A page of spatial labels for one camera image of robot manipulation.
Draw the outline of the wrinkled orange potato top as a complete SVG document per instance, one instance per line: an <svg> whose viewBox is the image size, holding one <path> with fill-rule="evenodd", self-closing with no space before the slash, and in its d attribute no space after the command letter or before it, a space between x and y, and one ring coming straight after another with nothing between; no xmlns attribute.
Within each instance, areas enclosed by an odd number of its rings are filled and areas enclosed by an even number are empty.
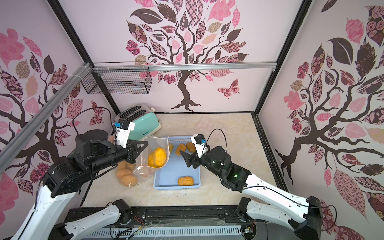
<svg viewBox="0 0 384 240"><path fill-rule="evenodd" d="M133 187L137 183L138 183L138 180L133 175L128 175L128 176L124 176L124 177L120 178L120 184L127 187L127 188Z"/></svg>

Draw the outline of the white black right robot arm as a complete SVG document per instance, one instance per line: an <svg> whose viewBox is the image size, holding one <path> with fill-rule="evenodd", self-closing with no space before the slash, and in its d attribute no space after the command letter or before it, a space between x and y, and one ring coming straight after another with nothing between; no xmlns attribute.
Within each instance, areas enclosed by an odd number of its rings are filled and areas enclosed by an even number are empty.
<svg viewBox="0 0 384 240"><path fill-rule="evenodd" d="M296 196L263 181L234 164L222 147L204 148L202 153L181 152L181 156L188 167L202 166L216 175L227 189L248 195L239 203L238 215L243 221L271 222L293 231L301 240L319 240L322 232L336 226L336 220L323 226L323 210L330 206L323 206L314 196Z"/></svg>

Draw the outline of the clear blue zipper bag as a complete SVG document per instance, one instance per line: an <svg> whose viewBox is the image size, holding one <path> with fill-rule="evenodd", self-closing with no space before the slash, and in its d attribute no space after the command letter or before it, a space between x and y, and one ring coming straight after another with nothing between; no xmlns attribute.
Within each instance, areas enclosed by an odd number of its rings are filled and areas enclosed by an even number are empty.
<svg viewBox="0 0 384 240"><path fill-rule="evenodd" d="M146 178L140 172L140 166L139 163L130 164L126 161L118 163L115 175L119 183L126 188L132 188L144 183Z"/></svg>

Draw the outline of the orange potato tall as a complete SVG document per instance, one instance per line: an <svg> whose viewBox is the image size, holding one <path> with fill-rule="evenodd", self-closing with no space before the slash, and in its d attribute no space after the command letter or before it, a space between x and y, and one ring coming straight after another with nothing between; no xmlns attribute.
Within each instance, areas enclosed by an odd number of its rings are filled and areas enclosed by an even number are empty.
<svg viewBox="0 0 384 240"><path fill-rule="evenodd" d="M131 175L131 174L132 174L132 170L130 170L130 169L120 169L120 170L117 170L117 172L116 172L116 176L118 179L120 179L124 176Z"/></svg>

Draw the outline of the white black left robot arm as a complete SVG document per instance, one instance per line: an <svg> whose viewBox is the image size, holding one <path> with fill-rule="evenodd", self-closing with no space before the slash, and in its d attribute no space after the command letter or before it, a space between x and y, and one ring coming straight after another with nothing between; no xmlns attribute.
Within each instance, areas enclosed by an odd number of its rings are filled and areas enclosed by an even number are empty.
<svg viewBox="0 0 384 240"><path fill-rule="evenodd" d="M125 146L108 141L104 130L91 130L76 136L76 148L53 164L42 179L34 206L13 240L80 240L112 224L126 225L132 209L124 200L74 222L58 223L59 217L83 184L97 179L99 171L113 170L122 161L134 164L147 141L126 140Z"/></svg>

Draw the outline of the light blue perforated plastic basket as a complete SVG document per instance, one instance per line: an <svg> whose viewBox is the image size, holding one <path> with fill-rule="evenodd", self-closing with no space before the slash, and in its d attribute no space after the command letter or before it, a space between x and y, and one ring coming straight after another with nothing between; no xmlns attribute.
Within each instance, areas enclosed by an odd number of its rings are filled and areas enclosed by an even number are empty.
<svg viewBox="0 0 384 240"><path fill-rule="evenodd" d="M198 189L201 186L200 168L194 169L187 167L182 156L177 156L175 150L180 144L191 142L191 136L169 137L169 143L174 145L173 152L170 153L168 163L156 171L154 179L154 189L156 190L181 190ZM194 179L193 186L179 186L178 179L185 176L191 176Z"/></svg>

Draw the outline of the clear pink zipper bag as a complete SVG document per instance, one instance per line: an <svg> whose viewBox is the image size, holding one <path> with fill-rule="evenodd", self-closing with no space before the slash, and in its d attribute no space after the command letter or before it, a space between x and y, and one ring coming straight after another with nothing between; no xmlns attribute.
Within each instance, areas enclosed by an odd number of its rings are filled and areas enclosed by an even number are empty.
<svg viewBox="0 0 384 240"><path fill-rule="evenodd" d="M145 137L148 146L141 152L134 170L137 177L150 177L155 171L163 168L170 158L169 137Z"/></svg>

